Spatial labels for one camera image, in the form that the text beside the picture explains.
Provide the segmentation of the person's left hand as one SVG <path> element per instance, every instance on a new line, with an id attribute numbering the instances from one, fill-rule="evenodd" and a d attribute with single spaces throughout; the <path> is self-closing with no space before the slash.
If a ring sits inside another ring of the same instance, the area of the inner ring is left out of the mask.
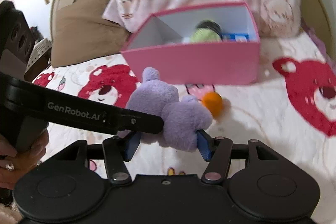
<path id="1" fill-rule="evenodd" d="M 17 181 L 37 166 L 37 162 L 46 154 L 49 132 L 45 130 L 31 146 L 30 150 L 19 153 L 1 135 L 1 188 L 11 189 Z"/>

